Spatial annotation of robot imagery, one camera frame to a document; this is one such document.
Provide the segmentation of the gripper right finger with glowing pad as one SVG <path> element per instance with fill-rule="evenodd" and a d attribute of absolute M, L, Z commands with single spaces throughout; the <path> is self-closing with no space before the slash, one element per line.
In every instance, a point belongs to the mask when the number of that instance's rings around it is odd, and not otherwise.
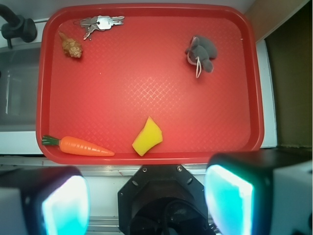
<path fill-rule="evenodd" d="M 217 153 L 207 164 L 204 197 L 223 235 L 310 235 L 312 153 L 285 149 Z"/>

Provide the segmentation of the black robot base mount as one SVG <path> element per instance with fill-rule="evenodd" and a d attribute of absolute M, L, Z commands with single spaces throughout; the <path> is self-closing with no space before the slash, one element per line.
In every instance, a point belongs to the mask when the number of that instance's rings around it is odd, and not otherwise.
<path fill-rule="evenodd" d="M 144 165 L 117 193 L 125 235 L 213 235 L 204 186 L 181 165 Z"/>

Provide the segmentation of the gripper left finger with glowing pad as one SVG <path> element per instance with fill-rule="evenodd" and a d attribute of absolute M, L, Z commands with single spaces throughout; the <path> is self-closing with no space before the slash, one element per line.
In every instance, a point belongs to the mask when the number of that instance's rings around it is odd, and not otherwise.
<path fill-rule="evenodd" d="M 77 167 L 1 171 L 2 235 L 84 235 L 89 217 L 89 186 Z"/>

